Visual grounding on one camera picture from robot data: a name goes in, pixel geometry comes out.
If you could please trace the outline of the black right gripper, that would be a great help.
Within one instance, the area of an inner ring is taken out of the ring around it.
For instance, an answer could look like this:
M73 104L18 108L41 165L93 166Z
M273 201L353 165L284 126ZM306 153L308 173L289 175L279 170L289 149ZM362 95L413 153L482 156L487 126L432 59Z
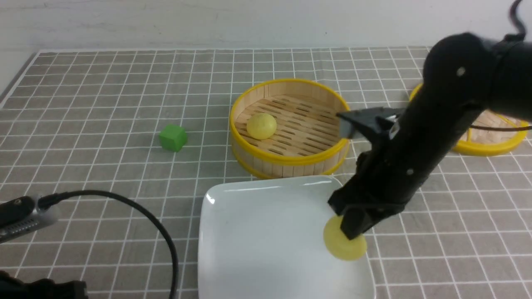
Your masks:
M340 229L354 240L402 212L441 161L440 125L344 125L342 136L365 137L371 149L357 159L354 176L332 193L329 206L343 216Z

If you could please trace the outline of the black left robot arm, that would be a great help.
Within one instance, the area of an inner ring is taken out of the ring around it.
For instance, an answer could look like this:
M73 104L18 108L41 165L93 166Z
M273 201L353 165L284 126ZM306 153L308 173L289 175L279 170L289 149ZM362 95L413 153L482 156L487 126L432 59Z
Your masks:
M32 283L0 272L0 297L2 299L87 299L87 284L83 281L57 283L40 279Z

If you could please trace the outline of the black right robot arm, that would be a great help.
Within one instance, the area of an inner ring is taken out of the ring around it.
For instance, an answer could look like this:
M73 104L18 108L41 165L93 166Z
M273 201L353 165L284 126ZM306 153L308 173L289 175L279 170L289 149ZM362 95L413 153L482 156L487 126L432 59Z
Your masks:
M423 83L404 110L338 113L344 138L358 133L371 143L328 201L346 238L402 212L485 110L530 122L531 59L530 42L448 36L428 53Z

